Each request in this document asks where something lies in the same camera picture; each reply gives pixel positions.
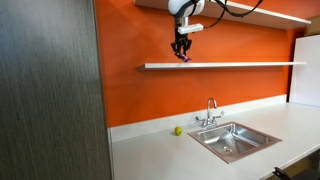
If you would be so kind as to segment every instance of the orange wall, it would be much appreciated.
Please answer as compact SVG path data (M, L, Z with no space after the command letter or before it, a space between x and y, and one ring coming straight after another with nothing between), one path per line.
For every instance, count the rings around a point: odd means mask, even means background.
M310 3L283 0L275 7L275 1L265 1L266 9L280 13L301 17L308 9L313 13L308 16L315 14ZM134 6L133 0L96 0L96 14L109 127L205 109L209 97L221 106L288 91L288 67L137 71L147 62L182 62L170 47L172 17L167 11ZM197 16L190 21L208 25L214 19ZM295 36L295 31L222 21L189 35L193 45L188 56L194 63L291 61Z

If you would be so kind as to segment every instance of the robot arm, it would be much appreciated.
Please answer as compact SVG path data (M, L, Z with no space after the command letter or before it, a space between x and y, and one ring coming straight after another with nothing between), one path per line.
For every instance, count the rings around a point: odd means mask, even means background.
M186 56L190 49L192 41L188 39L188 33L201 31L201 24L188 25L188 17L201 13L204 8L205 0L169 0L168 9L175 19L175 41L171 43L171 47L175 55L188 62L191 60Z

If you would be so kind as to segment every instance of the white cabinet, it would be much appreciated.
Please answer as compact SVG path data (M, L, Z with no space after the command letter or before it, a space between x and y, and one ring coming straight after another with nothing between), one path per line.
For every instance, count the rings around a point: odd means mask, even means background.
M296 40L294 62L307 62L294 66L290 102L320 106L320 35Z

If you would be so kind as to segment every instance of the faucet handle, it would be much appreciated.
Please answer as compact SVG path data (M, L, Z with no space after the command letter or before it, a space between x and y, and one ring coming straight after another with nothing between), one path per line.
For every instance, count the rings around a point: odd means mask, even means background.
M197 122L202 122L202 121L204 121L204 119L199 119L199 116L196 116L196 121Z
M220 113L219 116L213 116L213 119L215 119L215 118L221 118L222 116L224 116L224 111L221 111L221 113Z

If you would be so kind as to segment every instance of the faucet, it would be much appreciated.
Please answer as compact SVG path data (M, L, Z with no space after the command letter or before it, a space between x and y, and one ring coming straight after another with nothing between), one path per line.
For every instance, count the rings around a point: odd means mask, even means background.
M207 121L205 123L206 123L206 125L211 124L212 126L216 126L217 125L216 118L214 116L212 116L212 119L210 119L210 104L211 104L210 102L213 103L213 108L217 109L217 101L213 98L209 98L208 99L208 107L207 107Z
M196 116L196 121L198 121L198 122L202 121L202 127L204 127L204 128L217 126L216 118L221 118L224 115L224 112L222 111L219 116L212 116L212 118L211 118L211 115L210 115L211 103L210 102L212 102L213 108L217 109L217 107L218 107L217 101L213 98L209 98L208 99L208 106L207 106L207 118L200 120L199 117Z

